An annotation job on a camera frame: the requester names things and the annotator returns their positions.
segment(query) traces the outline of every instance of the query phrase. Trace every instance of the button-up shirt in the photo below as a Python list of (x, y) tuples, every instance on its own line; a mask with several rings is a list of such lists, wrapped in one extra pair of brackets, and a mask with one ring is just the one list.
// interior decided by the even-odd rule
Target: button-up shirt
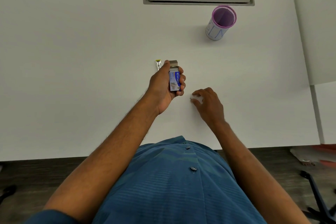
[[(75, 224), (46, 210), (27, 224)], [(93, 223), (266, 224), (225, 160), (183, 136), (139, 147)]]

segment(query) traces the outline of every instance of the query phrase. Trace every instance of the purple rim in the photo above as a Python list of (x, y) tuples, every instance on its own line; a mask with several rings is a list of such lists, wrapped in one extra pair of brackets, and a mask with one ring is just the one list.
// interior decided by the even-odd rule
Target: purple rim
[[(235, 20), (234, 20), (234, 22), (233, 22), (233, 24), (232, 24), (231, 26), (229, 26), (229, 27), (223, 27), (223, 26), (219, 25), (217, 22), (215, 22), (215, 20), (214, 20), (214, 18), (213, 18), (213, 15), (214, 15), (215, 11), (216, 11), (217, 9), (219, 9), (220, 7), (227, 7), (227, 8), (229, 8), (231, 11), (233, 11), (234, 16), (235, 16)], [(232, 26), (236, 23), (236, 21), (237, 21), (237, 14), (236, 14), (236, 12), (232, 9), (232, 7), (230, 7), (230, 6), (228, 6), (228, 5), (219, 5), (219, 6), (217, 6), (217, 7), (212, 11), (211, 19), (212, 19), (212, 22), (213, 22), (217, 27), (220, 27), (220, 28), (230, 28), (230, 27), (232, 27)]]

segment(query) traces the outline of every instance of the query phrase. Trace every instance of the dark floor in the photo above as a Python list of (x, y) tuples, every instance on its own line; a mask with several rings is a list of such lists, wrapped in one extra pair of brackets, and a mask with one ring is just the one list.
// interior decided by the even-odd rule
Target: dark floor
[[(336, 170), (323, 167), (305, 167), (294, 158), (287, 147), (251, 150), (267, 170), (292, 196), (301, 209), (306, 205), (316, 208), (308, 180), (300, 177), (300, 170), (310, 172), (328, 207), (336, 203)], [(45, 202), (84, 158), (60, 158), (7, 162), (0, 172), (0, 188), (16, 184), (15, 195), (0, 206), (0, 223), (22, 223), (31, 214), (41, 210)]]

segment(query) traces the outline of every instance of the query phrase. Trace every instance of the cup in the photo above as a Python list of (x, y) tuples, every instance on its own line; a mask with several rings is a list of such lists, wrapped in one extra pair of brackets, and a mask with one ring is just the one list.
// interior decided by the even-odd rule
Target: cup
[(210, 22), (205, 34), (211, 40), (217, 41), (223, 37), (225, 32), (237, 21), (236, 12), (227, 5), (219, 5), (213, 10)]

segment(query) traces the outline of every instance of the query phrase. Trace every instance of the person's right arm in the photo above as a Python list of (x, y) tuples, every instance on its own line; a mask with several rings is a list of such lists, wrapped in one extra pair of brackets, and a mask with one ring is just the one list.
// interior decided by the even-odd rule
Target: person's right arm
[(310, 224), (292, 198), (242, 144), (225, 121), (223, 105), (211, 89), (197, 90), (192, 99), (202, 119), (217, 137), (237, 183), (268, 224)]

